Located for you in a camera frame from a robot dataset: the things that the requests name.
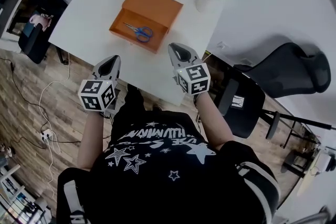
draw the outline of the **black chair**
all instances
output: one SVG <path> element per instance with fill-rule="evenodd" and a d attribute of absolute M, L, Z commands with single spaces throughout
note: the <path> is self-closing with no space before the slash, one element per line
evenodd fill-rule
<path fill-rule="evenodd" d="M 281 118 L 293 120 L 294 124 L 300 122 L 336 130 L 328 124 L 262 109 L 265 101 L 263 90 L 273 98 L 325 91 L 330 84 L 331 73 L 322 52 L 309 57 L 298 45 L 286 43 L 255 67 L 235 65 L 232 68 L 226 63 L 224 65 L 223 90 L 216 95 L 214 102 L 234 135 L 248 138 L 259 118 L 270 125 L 266 139 L 274 136 Z M 318 143 L 293 133 L 294 124 L 288 126 L 291 128 L 289 137 Z"/>
<path fill-rule="evenodd" d="M 55 28 L 57 21 L 60 19 L 62 13 L 67 7 L 67 4 L 63 0 L 29 0 L 29 2 L 36 6 L 33 14 L 47 14 L 48 16 L 53 15 L 50 26 L 46 31 L 42 31 L 41 24 L 34 27 L 28 20 L 27 17 L 20 16 L 20 10 L 14 17 L 9 30 L 13 30 L 16 23 L 26 22 L 25 28 L 22 31 L 18 44 L 21 50 L 35 63 L 40 63 L 49 46 L 48 42 L 53 29 Z M 56 47 L 57 53 L 61 63 L 67 65 L 68 61 L 63 60 L 62 51 L 60 48 Z"/>

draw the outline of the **blue scissors handle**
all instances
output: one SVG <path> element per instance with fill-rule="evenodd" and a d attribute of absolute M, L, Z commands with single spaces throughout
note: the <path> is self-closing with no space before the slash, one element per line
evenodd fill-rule
<path fill-rule="evenodd" d="M 135 32 L 136 38 L 140 42 L 148 42 L 150 37 L 153 36 L 153 31 L 151 28 L 144 26 L 144 27 L 139 27 L 138 31 Z"/>

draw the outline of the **power strip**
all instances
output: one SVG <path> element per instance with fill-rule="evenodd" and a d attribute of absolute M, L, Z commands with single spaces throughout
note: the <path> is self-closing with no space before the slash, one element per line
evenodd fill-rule
<path fill-rule="evenodd" d="M 43 131 L 42 133 L 40 133 L 40 135 L 41 135 L 42 141 L 46 144 L 47 144 L 48 139 L 50 139 L 50 140 L 53 139 L 53 133 L 51 132 L 51 129 L 47 129 L 47 130 Z"/>

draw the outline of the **orange box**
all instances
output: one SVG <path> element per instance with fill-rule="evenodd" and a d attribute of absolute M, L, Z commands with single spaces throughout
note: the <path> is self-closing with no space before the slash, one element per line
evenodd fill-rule
<path fill-rule="evenodd" d="M 110 31 L 153 53 L 157 53 L 183 4 L 175 0 L 125 0 Z M 148 42 L 139 42 L 135 32 L 124 23 L 134 27 L 147 26 L 153 30 Z"/>

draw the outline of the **white vase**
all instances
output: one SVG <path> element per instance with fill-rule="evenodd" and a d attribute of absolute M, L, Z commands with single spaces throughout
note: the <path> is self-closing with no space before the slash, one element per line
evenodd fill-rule
<path fill-rule="evenodd" d="M 213 12 L 218 9 L 222 0 L 196 0 L 196 9 L 203 12 Z"/>

